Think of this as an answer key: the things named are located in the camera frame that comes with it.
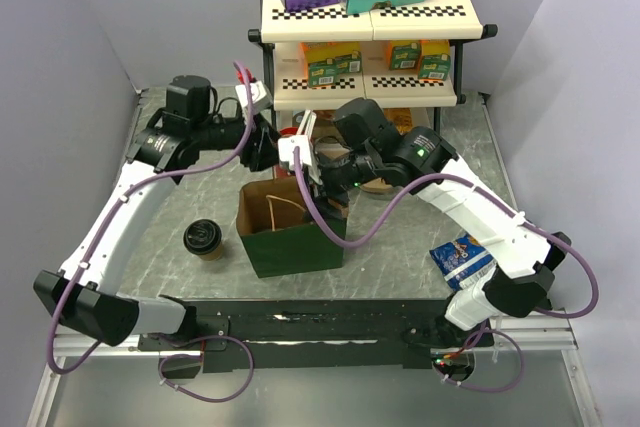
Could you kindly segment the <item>green paper bag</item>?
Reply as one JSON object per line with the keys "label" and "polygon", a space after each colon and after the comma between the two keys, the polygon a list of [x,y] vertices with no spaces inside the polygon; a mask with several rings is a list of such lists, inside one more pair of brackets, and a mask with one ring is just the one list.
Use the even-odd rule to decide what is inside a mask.
{"label": "green paper bag", "polygon": [[236,230],[260,278],[343,266],[344,249],[314,223],[293,177],[245,184],[239,192]]}

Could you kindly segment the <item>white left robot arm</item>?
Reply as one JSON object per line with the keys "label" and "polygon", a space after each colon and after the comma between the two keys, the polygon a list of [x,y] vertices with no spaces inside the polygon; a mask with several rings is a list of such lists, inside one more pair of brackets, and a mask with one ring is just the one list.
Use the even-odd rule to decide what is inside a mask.
{"label": "white left robot arm", "polygon": [[225,151],[250,171],[278,161],[278,132],[262,115],[273,100],[264,83],[239,84],[236,113],[219,111],[217,92],[204,77],[181,75],[126,154],[120,176],[89,233],[54,272],[33,284],[52,317],[100,343],[117,346],[134,334],[161,333],[177,349],[198,334],[193,309],[170,298],[120,294],[133,251],[165,199],[203,151]]}

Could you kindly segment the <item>black plastic cup lid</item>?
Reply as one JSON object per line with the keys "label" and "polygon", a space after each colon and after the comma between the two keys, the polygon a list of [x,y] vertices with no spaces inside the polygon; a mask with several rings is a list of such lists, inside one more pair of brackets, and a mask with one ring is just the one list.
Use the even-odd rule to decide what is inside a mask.
{"label": "black plastic cup lid", "polygon": [[199,219],[192,222],[183,233],[183,244],[194,255],[198,255],[206,244],[218,239],[222,241],[221,228],[210,219]]}

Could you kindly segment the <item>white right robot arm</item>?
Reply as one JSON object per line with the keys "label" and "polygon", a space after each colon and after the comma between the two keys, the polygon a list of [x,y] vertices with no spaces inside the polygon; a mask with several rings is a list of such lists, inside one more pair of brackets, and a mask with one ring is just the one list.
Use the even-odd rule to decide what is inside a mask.
{"label": "white right robot arm", "polygon": [[541,305],[555,268],[566,257],[568,236],[558,232],[563,244],[557,246],[526,228],[513,208],[488,199],[489,188],[435,130],[417,126],[402,134],[373,100],[347,102],[334,112],[332,124],[349,151],[322,165],[328,192],[346,192],[375,178],[405,187],[424,175],[440,174],[441,179],[412,188],[412,194],[455,221],[495,260],[473,286],[453,295],[437,320],[444,343],[461,344],[490,316],[524,318]]}

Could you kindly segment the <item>brown paper coffee cup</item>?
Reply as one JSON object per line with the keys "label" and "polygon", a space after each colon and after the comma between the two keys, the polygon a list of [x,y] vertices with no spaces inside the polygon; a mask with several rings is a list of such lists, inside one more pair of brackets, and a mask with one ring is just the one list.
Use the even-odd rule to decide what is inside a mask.
{"label": "brown paper coffee cup", "polygon": [[198,254],[198,257],[203,261],[215,261],[223,255],[223,252],[223,242],[218,239],[215,242],[206,244]]}

